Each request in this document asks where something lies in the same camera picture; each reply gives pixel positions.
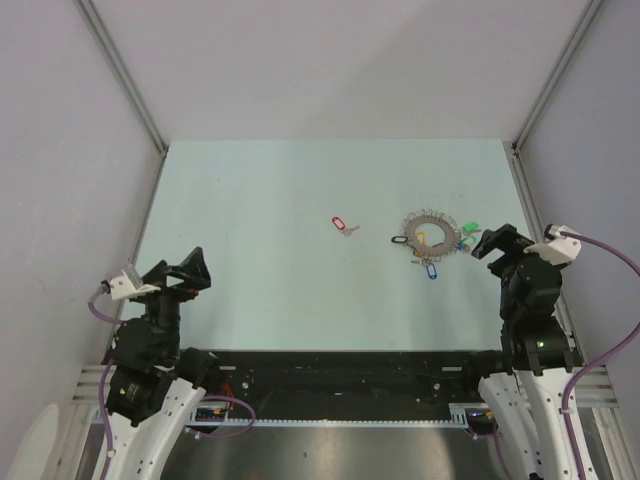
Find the red key tag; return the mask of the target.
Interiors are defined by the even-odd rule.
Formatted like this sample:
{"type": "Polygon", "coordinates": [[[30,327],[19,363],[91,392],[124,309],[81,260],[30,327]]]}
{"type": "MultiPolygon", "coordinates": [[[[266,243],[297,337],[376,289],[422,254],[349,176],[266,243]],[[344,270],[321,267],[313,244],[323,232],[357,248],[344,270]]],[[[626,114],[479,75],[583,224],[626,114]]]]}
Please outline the red key tag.
{"type": "Polygon", "coordinates": [[[339,217],[333,217],[332,218],[332,224],[340,231],[340,232],[344,232],[347,229],[346,224],[344,223],[344,221],[339,218],[339,217]]]}

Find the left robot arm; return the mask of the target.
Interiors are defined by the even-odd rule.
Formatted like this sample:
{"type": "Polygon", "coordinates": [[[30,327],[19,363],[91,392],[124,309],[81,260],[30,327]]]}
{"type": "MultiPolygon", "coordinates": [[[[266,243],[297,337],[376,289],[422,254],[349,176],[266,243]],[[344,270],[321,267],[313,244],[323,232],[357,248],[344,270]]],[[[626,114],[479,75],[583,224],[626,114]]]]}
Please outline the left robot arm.
{"type": "Polygon", "coordinates": [[[98,387],[104,440],[93,478],[160,478],[189,415],[219,392],[217,357],[180,347],[180,307],[210,286],[201,247],[177,265],[160,261],[140,275],[128,264],[100,283],[96,297],[139,303],[144,312],[119,320],[88,303],[116,328],[98,387]]]}

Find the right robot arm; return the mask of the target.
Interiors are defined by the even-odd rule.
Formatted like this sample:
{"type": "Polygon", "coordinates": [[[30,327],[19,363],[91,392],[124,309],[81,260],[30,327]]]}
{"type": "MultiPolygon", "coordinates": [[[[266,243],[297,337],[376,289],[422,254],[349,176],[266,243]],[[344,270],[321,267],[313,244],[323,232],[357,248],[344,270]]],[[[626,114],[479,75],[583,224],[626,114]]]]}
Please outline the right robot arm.
{"type": "Polygon", "coordinates": [[[463,373],[461,388],[492,411],[496,445],[509,455],[512,479],[594,479],[578,412],[581,359],[555,317],[562,271],[582,248],[573,230],[551,225],[534,242],[506,224],[487,230],[472,255],[498,250],[488,266],[500,281],[502,355],[463,373]]]}

